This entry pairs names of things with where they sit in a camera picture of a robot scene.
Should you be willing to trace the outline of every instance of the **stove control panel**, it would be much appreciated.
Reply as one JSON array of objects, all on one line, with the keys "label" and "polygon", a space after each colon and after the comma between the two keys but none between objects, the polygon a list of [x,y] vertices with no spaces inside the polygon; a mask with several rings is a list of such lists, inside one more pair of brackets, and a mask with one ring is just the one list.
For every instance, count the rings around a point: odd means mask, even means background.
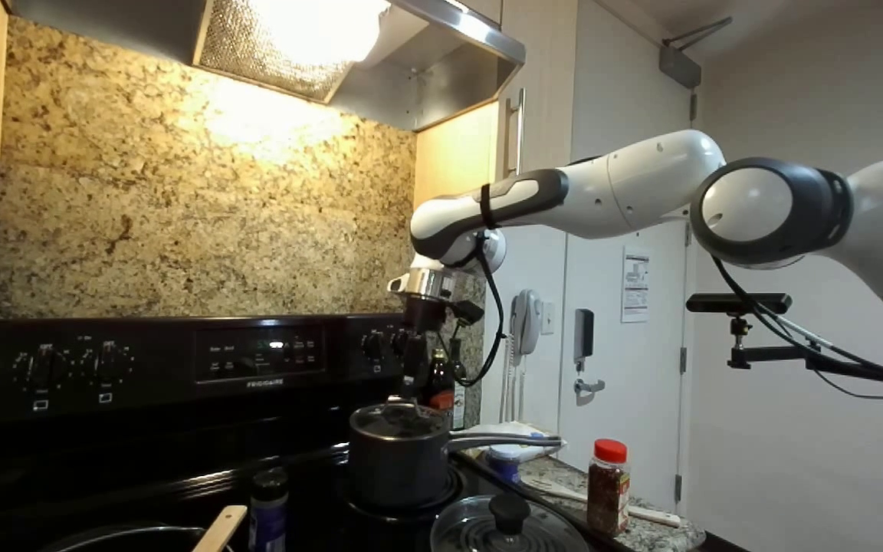
[{"label": "stove control panel", "polygon": [[402,317],[0,317],[0,422],[402,378]]}]

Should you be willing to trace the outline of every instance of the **ceiling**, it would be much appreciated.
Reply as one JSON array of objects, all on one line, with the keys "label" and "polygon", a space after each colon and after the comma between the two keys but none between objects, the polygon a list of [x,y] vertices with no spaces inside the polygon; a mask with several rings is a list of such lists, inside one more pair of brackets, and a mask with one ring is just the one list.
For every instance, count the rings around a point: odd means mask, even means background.
[{"label": "ceiling", "polygon": [[712,62],[748,39],[787,26],[793,20],[819,17],[833,9],[846,9],[868,0],[594,0],[615,13],[647,39],[662,44],[670,35],[704,26],[717,17],[734,17],[717,32],[690,45],[690,57]]}]

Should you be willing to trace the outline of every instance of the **pot lid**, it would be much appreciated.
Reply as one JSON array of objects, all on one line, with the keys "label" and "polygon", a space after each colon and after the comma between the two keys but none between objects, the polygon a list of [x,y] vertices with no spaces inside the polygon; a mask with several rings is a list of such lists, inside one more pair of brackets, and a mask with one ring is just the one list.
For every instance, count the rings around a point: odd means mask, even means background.
[{"label": "pot lid", "polygon": [[352,409],[352,425],[369,434],[385,439],[425,439],[446,434],[446,421],[424,404],[413,400],[384,400],[365,404]]},{"label": "pot lid", "polygon": [[482,492],[452,502],[433,525],[433,552],[580,552],[590,542],[561,515],[518,492]]}]

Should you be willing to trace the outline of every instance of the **bottle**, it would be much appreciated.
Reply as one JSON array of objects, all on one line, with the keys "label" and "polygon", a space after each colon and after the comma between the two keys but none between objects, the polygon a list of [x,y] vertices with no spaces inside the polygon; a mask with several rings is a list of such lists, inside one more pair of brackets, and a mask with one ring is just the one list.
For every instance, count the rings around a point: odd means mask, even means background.
[{"label": "bottle", "polygon": [[586,525],[594,533],[615,535],[628,525],[628,465],[625,445],[614,439],[594,441],[594,458],[590,462],[590,509]]},{"label": "bottle", "polygon": [[253,473],[249,547],[285,552],[289,473],[274,462]]}]

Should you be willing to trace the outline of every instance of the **sauce bottle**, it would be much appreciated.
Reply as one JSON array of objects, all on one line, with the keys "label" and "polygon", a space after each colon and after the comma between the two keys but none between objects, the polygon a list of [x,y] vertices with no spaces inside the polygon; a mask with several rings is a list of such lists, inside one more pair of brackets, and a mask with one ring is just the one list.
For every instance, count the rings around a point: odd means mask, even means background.
[{"label": "sauce bottle", "polygon": [[625,445],[614,439],[594,441],[594,458],[590,462],[590,509],[586,525],[594,533],[615,535],[628,525],[628,465]]}]

